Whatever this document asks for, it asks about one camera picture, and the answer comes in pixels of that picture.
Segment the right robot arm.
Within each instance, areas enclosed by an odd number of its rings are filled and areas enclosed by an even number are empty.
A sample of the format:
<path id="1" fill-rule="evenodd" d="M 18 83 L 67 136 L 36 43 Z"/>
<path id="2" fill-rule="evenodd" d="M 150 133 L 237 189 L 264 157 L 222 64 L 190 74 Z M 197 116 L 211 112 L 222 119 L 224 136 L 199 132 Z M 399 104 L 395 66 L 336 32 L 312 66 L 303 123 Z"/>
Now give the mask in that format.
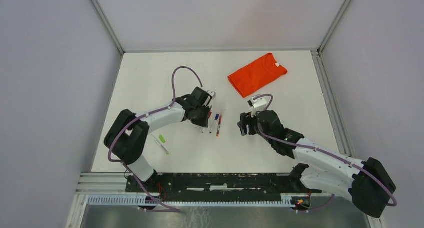
<path id="1" fill-rule="evenodd" d="M 379 218 L 386 207 L 394 207 L 396 185 L 377 159 L 352 158 L 335 153 L 297 131 L 285 127 L 273 110 L 241 113 L 241 134 L 258 134 L 280 155 L 298 160 L 300 173 L 290 176 L 295 192 L 317 189 L 344 197 L 363 213 Z"/>

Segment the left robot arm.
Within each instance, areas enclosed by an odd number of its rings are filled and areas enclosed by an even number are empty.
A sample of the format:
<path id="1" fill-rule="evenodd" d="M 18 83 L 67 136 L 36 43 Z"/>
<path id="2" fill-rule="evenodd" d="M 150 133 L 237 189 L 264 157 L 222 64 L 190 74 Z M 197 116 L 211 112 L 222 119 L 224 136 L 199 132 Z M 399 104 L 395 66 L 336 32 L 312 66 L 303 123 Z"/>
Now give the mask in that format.
<path id="1" fill-rule="evenodd" d="M 148 135 L 167 125 L 191 121 L 200 127 L 208 127 L 211 101 L 214 91 L 196 87 L 191 94 L 175 98 L 171 104 L 138 115 L 129 109 L 122 110 L 107 132 L 104 144 L 118 161 L 127 165 L 138 177 L 138 185 L 145 192 L 157 186 L 156 170 L 143 156 Z"/>

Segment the thin blue-tip pen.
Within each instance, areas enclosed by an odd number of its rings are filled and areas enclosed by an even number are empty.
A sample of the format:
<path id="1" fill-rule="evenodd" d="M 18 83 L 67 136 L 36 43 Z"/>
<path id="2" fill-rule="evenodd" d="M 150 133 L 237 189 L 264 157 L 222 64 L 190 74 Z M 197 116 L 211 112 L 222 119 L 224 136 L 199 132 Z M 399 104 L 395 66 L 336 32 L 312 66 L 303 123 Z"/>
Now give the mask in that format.
<path id="1" fill-rule="evenodd" d="M 215 120 L 215 119 L 213 120 L 212 125 L 211 125 L 211 127 L 210 127 L 210 129 L 209 129 L 209 132 L 210 132 L 210 133 L 212 133 L 212 132 L 213 132 L 213 129 L 214 129 L 214 127 L 215 127 L 215 125 L 216 125 L 217 121 L 218 121 L 218 120 Z"/>

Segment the green pen cap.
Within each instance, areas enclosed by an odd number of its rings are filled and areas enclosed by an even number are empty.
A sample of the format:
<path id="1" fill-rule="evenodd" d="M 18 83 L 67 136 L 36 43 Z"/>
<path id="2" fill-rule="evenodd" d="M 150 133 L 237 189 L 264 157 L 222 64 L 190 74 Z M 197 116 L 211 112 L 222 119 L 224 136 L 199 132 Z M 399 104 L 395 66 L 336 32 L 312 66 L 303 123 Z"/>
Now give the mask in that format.
<path id="1" fill-rule="evenodd" d="M 162 134 L 159 135 L 159 139 L 161 140 L 162 143 L 166 142 L 166 140 L 165 140 L 165 138 Z"/>

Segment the thin green-tip pen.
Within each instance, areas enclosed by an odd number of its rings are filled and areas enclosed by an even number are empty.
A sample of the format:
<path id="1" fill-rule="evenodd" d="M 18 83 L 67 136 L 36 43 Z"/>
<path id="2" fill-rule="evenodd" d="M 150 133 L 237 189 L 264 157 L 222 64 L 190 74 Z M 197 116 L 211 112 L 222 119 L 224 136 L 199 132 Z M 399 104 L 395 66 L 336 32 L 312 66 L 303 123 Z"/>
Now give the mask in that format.
<path id="1" fill-rule="evenodd" d="M 154 141 L 161 147 L 162 150 L 168 155 L 169 151 L 165 148 L 165 146 L 162 144 L 162 142 L 155 136 L 153 136 Z"/>

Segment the red orange pen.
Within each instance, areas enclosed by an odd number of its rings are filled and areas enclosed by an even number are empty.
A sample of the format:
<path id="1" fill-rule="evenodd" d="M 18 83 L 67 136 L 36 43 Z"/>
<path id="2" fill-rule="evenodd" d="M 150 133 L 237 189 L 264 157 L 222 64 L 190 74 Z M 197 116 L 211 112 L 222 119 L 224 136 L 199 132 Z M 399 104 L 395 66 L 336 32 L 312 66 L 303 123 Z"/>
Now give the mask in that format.
<path id="1" fill-rule="evenodd" d="M 224 113 L 224 110 L 220 113 L 220 116 L 218 118 L 218 124 L 217 124 L 217 130 L 216 130 L 216 136 L 217 137 L 219 137 L 219 135 L 220 135 L 223 113 Z"/>

